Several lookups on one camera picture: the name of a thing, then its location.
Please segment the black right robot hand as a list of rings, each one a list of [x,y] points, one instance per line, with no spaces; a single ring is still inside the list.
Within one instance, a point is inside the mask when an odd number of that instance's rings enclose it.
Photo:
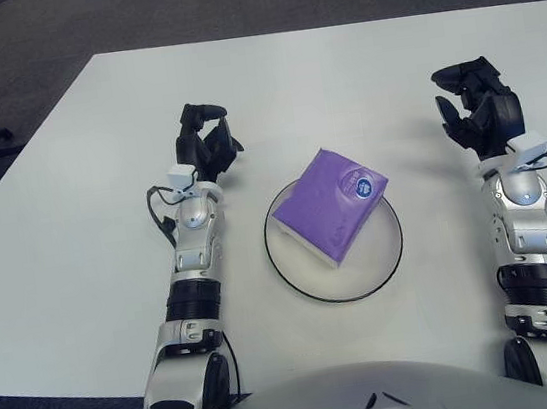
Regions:
[[[459,96],[469,112],[461,117],[451,101],[437,96],[444,131],[480,160],[505,154],[508,141],[525,132],[518,96],[500,82],[499,71],[486,58],[442,68],[431,79],[437,87]]]

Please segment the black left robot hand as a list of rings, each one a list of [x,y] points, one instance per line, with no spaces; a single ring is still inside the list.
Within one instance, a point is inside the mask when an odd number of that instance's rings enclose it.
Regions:
[[[227,110],[217,105],[186,104],[176,140],[177,163],[192,165],[200,182],[217,182],[244,150],[226,121]]]

